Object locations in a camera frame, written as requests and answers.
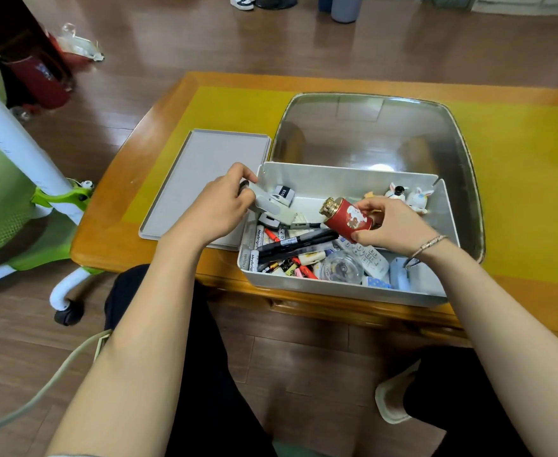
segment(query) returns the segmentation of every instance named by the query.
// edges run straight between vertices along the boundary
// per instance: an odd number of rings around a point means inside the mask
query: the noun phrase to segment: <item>white rabbit toy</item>
[[[416,191],[408,194],[406,199],[406,205],[412,208],[415,212],[425,215],[427,210],[427,198],[433,194],[433,191],[421,191],[421,188],[417,188]]]
[[[407,189],[408,188],[405,188],[404,186],[396,186],[395,184],[391,183],[389,185],[389,191],[385,193],[385,197],[388,197],[390,199],[400,199],[401,201],[405,202],[406,196],[404,192]]]

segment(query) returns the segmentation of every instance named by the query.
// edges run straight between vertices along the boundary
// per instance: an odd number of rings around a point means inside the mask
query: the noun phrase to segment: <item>white slipper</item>
[[[419,369],[420,363],[420,360],[415,362],[412,366],[404,370],[404,372],[379,383],[376,387],[374,391],[374,400],[376,401],[378,412],[385,422],[395,425],[397,423],[406,422],[412,418],[410,415],[406,414],[403,404],[389,404],[387,402],[387,396],[398,388],[402,388],[405,391],[408,385],[412,383],[414,373]]]
[[[230,4],[241,11],[251,11],[254,0],[230,0]]]

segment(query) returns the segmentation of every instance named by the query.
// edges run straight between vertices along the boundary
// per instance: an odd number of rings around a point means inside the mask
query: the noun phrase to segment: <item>caster wheel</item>
[[[82,301],[70,300],[70,305],[63,311],[55,311],[55,322],[61,325],[76,325],[85,314],[85,304]]]

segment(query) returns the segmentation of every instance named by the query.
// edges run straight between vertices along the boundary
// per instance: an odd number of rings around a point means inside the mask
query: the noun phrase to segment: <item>person's left hand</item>
[[[207,183],[199,197],[163,238],[185,235],[193,245],[204,248],[235,229],[247,208],[256,200],[256,195],[251,189],[244,189],[238,195],[242,178],[253,183],[258,182],[258,177],[253,171],[237,162],[224,176]]]

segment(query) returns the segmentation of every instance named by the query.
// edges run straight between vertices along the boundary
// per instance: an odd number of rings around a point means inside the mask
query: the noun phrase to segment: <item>wooden table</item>
[[[274,136],[290,99],[319,91],[427,99],[450,108],[480,189],[483,266],[558,335],[558,89],[190,72],[147,113],[111,163],[78,228],[72,259],[115,272],[150,262],[156,242],[140,239],[138,229],[188,132]],[[379,326],[397,319],[428,333],[460,327],[449,304],[428,309],[256,288],[237,268],[235,252],[207,248],[197,278],[272,299],[284,312]]]

